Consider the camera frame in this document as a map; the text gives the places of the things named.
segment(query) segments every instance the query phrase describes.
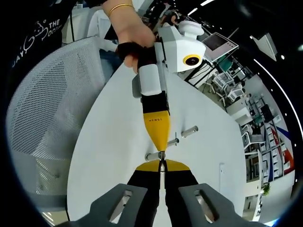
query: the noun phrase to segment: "bracelet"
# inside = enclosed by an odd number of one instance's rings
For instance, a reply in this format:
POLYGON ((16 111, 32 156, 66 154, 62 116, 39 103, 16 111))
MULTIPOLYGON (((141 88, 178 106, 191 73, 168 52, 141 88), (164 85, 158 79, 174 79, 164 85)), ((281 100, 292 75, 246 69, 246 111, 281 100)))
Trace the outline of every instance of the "bracelet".
POLYGON ((108 13, 108 18, 110 17, 110 15, 112 14, 112 12, 113 12, 116 8, 119 8, 120 6, 130 6, 130 7, 134 8, 131 4, 127 4, 127 3, 116 5, 116 6, 113 7, 113 8, 110 10, 110 12, 108 13))

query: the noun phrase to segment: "hand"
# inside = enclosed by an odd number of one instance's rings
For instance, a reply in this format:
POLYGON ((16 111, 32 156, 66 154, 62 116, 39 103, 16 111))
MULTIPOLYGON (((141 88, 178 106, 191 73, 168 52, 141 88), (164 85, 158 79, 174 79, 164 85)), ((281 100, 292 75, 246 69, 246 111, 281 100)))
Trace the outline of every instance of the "hand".
MULTIPOLYGON (((151 47, 155 42, 155 36, 152 31, 140 20, 139 23, 129 24, 125 29, 117 33, 120 44, 135 42, 144 47, 151 47)), ((124 59, 127 67, 132 67, 137 73, 138 59, 128 55, 124 59)))
MULTIPOLYGON (((103 4, 103 9, 108 15, 109 11, 117 4, 131 4, 131 0, 108 0, 103 4)), ((144 47, 151 47, 155 42, 152 31, 142 22, 136 11, 129 6, 116 8, 110 15, 110 21, 118 36, 120 44, 135 42, 144 47)), ((126 56, 124 63, 132 67, 137 73, 138 59, 131 55, 126 56)))

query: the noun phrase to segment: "camera lens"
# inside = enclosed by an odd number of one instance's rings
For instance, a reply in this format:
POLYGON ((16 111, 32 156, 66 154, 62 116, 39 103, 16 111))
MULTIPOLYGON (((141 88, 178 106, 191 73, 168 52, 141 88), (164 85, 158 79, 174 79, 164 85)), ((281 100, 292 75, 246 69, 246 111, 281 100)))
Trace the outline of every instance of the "camera lens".
POLYGON ((199 63, 199 59, 197 57, 191 57, 191 58, 188 58, 185 61, 185 63, 186 63, 186 65, 190 65, 190 66, 197 65, 199 63))

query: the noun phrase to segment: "metal peg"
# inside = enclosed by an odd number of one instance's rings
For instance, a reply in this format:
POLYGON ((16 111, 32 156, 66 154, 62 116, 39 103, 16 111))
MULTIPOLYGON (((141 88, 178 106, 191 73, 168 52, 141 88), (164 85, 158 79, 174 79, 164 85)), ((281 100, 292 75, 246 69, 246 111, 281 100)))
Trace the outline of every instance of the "metal peg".
POLYGON ((190 129, 187 129, 187 130, 181 132, 181 136, 182 136, 183 138, 186 138, 187 136, 189 136, 189 135, 195 133, 196 131, 199 131, 198 126, 194 126, 194 127, 190 128, 190 129))
POLYGON ((150 162, 157 159, 161 160, 162 157, 165 158, 165 152, 163 151, 159 151, 156 153, 149 153, 145 155, 145 161, 150 162))
POLYGON ((179 143, 179 142, 180 142, 179 139, 178 139, 178 138, 175 138, 175 139, 173 139, 173 140, 171 140, 171 141, 168 141, 167 147, 170 147, 170 146, 172 146, 172 145, 178 146, 178 143, 179 143))

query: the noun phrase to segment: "white tabletop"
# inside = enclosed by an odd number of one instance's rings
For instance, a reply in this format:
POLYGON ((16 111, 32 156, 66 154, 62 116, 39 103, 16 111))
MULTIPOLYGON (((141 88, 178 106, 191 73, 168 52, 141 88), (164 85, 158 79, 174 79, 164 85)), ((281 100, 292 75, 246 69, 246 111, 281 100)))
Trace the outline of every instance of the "white tabletop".
MULTIPOLYGON (((67 206, 71 220, 87 214, 91 203, 117 184, 127 183, 136 167, 145 162, 144 155, 156 152, 144 126, 140 99, 132 94, 134 77, 132 69, 122 65, 85 120, 68 178, 67 206)), ((189 166, 199 183, 220 191, 242 215, 246 167, 238 124, 177 75, 167 76, 167 86, 170 139, 177 132, 180 143, 167 149, 166 158, 189 166), (198 132, 181 138, 182 130, 195 125, 199 127, 198 132), (222 163, 224 169, 220 175, 222 163)), ((161 201, 154 226, 169 225, 165 202, 161 201)))

